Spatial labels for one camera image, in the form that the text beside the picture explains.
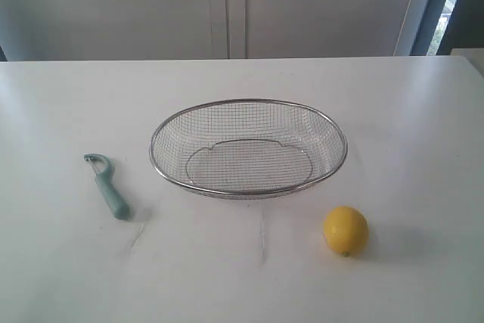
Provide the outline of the yellow lemon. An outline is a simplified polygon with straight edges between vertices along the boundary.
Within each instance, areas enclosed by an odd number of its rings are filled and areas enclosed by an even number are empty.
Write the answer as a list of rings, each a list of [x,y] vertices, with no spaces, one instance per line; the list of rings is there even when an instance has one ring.
[[[367,220],[352,207],[335,207],[327,214],[322,226],[326,245],[341,256],[357,256],[368,243]]]

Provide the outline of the teal handled peeler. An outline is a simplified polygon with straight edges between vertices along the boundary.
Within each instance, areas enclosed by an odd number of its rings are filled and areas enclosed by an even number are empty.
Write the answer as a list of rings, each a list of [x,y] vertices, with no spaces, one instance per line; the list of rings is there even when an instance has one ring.
[[[85,154],[83,159],[91,165],[95,173],[95,183],[112,215],[116,219],[127,220],[131,210],[113,185],[115,169],[109,158],[101,154]]]

